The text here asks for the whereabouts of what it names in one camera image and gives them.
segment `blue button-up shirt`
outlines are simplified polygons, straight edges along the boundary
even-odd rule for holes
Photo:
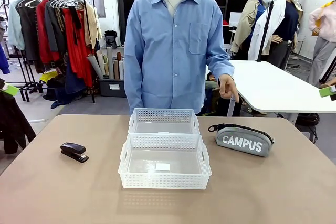
[[[205,96],[205,65],[233,76],[215,0],[182,0],[174,18],[164,0],[135,0],[127,20],[124,87],[131,109],[194,109]]]

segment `gray pencil case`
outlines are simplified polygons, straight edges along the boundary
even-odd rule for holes
[[[217,131],[219,146],[261,157],[267,157],[274,144],[267,133],[237,124],[212,125],[208,130]]]

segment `gray storage box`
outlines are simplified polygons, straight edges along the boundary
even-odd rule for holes
[[[98,79],[103,97],[126,97],[123,80]]]

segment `shirt pocket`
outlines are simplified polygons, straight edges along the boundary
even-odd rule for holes
[[[209,25],[190,23],[189,52],[196,55],[206,54]]]

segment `white plastic basket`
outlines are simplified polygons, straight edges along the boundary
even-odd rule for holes
[[[212,174],[200,135],[129,134],[118,173],[124,188],[202,189]]]
[[[134,109],[129,133],[200,134],[194,110]]]

